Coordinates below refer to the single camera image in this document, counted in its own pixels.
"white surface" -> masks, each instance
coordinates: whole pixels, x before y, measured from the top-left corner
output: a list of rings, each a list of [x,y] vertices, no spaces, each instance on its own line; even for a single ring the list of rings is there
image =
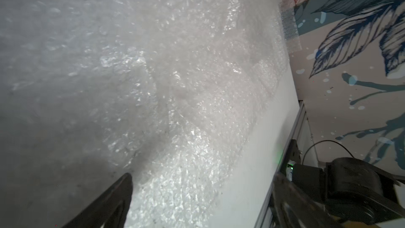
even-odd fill
[[[250,228],[255,225],[298,110],[289,68],[221,191],[210,227]]]

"metal frame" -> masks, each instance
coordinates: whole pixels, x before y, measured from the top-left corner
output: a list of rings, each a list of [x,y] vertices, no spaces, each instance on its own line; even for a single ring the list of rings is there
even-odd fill
[[[282,156],[281,160],[285,159],[285,156],[286,156],[287,150],[289,148],[291,139],[293,139],[294,136],[295,137],[298,136],[298,134],[299,134],[299,132],[301,130],[301,127],[302,127],[302,122],[303,122],[303,120],[305,118],[306,111],[305,111],[305,108],[304,108],[304,102],[299,101],[299,105],[300,105],[300,109],[298,110],[297,117],[295,118],[295,121],[294,121],[294,124],[292,126],[290,135],[287,138],[287,142],[284,145],[283,156]],[[283,164],[283,162],[280,162],[278,164],[276,174],[280,171],[280,168],[281,168],[282,164]],[[265,201],[263,202],[263,206],[262,206],[262,208],[261,208],[261,210],[259,212],[259,215],[257,217],[256,224],[254,225],[254,228],[261,228],[261,227],[263,227],[263,224],[266,224],[268,222],[268,220],[272,220],[272,216],[271,217],[268,216],[269,214],[272,215],[271,211],[268,210],[272,191],[273,191],[273,184],[270,185],[270,188],[267,191]]]
[[[132,197],[132,176],[124,174],[63,228],[123,228]]]
[[[280,172],[273,182],[275,209],[281,227],[342,228]]]

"bubble wrap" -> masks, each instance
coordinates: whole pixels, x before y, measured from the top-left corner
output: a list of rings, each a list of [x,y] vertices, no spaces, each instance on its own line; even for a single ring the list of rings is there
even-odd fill
[[[96,157],[133,175],[126,227],[205,227],[288,65],[280,1],[1,0],[2,166]]]

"paint splatter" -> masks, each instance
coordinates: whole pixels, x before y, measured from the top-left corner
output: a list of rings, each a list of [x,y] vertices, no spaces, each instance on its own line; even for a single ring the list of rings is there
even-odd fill
[[[385,137],[379,137],[378,142],[384,143],[384,144],[394,144],[394,142],[388,138]]]
[[[347,73],[342,74],[342,79],[348,84],[349,84],[349,80],[351,79],[351,77],[352,76],[350,74],[347,74]],[[351,105],[354,105],[354,104],[356,104],[357,102],[359,102],[359,101],[361,101],[363,99],[370,98],[371,96],[376,95],[376,94],[387,93],[387,92],[397,92],[397,91],[405,90],[405,85],[403,85],[403,84],[390,85],[390,84],[377,84],[377,83],[374,83],[374,82],[357,81],[355,83],[355,85],[364,86],[364,87],[371,87],[371,88],[374,88],[374,89],[377,89],[377,90],[380,90],[380,91],[375,92],[375,93],[371,93],[371,94],[367,94],[366,96],[363,96],[363,97],[361,97],[359,99],[356,99],[356,100],[354,100],[354,101],[352,101],[350,103]],[[404,155],[403,166],[405,167],[405,155]]]
[[[313,51],[313,54],[309,54],[309,55],[306,57],[306,59],[307,59],[307,60],[314,59],[317,52],[318,52],[318,49],[315,49],[315,50]]]
[[[357,76],[352,75],[352,76],[349,78],[349,85],[352,87],[352,86],[354,86],[354,85],[356,84],[356,82],[357,82]]]
[[[326,19],[327,19],[327,13],[321,12],[321,22],[320,23],[323,24]]]

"black cable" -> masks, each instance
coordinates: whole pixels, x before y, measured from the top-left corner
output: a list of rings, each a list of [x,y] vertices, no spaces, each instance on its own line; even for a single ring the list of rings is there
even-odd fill
[[[305,154],[304,154],[304,157],[302,158],[302,164],[304,164],[305,156],[306,156],[306,154],[308,153],[308,151],[309,151],[312,147],[314,147],[315,145],[317,145],[317,144],[319,144],[319,143],[322,143],[322,142],[334,142],[334,143],[337,143],[338,145],[342,146],[343,149],[345,149],[345,150],[350,154],[350,156],[352,156],[352,158],[355,158],[355,157],[350,153],[350,151],[346,149],[346,147],[344,147],[343,145],[339,144],[338,142],[333,141],[333,140],[322,140],[322,141],[316,142],[315,144],[312,144],[311,147],[309,147],[308,150],[306,150],[306,152],[305,152]]]

